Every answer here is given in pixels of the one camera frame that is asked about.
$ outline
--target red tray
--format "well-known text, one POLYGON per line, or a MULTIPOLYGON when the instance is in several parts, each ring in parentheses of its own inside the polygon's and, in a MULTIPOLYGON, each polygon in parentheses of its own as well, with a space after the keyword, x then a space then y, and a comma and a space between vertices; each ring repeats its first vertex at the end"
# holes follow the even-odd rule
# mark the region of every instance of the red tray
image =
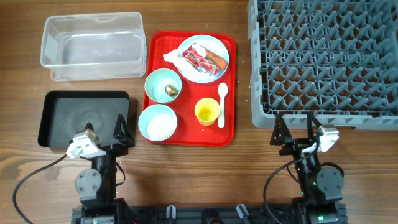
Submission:
MULTIPOLYGON (((182 80, 181 93, 175 101, 168 103, 177 115, 177 129, 174 134, 161 142, 152 142, 156 144, 177 144, 185 146, 226 146, 234 137, 235 122, 235 77, 236 77, 236 44, 235 41, 226 34, 198 33, 198 32, 177 32, 161 31, 156 33, 151 42, 148 56, 147 75, 159 68, 169 68, 182 80), (169 62, 163 60, 163 54, 179 47, 179 45, 188 37, 194 35, 210 35, 219 39, 229 53, 229 65, 224 75, 216 81, 206 84, 193 83, 184 78, 177 68, 169 62), (198 100, 204 97, 210 97, 220 102, 217 93, 218 85, 225 82, 228 85, 228 94, 225 98, 225 127, 219 128, 217 121, 210 126, 202 126, 195 116, 194 107, 198 100)), ((152 101, 144 94, 143 109, 156 102, 152 101)))

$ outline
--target red candy wrapper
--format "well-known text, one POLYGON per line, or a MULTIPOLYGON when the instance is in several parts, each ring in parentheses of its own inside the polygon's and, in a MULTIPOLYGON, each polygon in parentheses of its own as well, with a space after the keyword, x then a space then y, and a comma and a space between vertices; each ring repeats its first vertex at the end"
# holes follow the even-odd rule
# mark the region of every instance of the red candy wrapper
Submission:
POLYGON ((189 48, 182 53, 182 57, 199 71, 206 70, 215 75, 219 70, 217 65, 201 56, 192 46, 189 46, 189 48))

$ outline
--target clear plastic container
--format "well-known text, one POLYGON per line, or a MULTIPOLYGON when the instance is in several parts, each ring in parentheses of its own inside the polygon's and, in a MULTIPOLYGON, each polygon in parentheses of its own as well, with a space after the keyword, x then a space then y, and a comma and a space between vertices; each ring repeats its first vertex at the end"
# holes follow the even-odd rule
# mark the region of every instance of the clear plastic container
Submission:
POLYGON ((40 62, 55 81, 141 77, 146 50, 138 12, 52 16, 40 62))

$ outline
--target plastic bin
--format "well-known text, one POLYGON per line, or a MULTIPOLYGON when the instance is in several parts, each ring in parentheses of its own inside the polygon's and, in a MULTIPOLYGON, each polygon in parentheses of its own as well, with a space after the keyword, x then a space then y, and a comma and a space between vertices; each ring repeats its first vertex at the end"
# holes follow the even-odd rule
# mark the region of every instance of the plastic bin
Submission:
POLYGON ((138 12, 52 16, 40 62, 55 81, 141 77, 146 50, 138 12))
POLYGON ((398 129, 395 0, 249 0, 251 110, 258 128, 398 129))

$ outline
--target carrot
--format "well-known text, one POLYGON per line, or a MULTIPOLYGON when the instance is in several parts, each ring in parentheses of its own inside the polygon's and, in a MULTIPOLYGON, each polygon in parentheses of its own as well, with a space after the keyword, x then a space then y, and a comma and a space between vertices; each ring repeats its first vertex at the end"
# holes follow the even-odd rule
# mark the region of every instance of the carrot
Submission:
POLYGON ((225 59, 222 57, 218 56, 217 54, 214 54, 210 50, 206 49, 206 57, 210 59, 217 67, 220 69, 224 70, 228 66, 228 63, 226 62, 225 59))

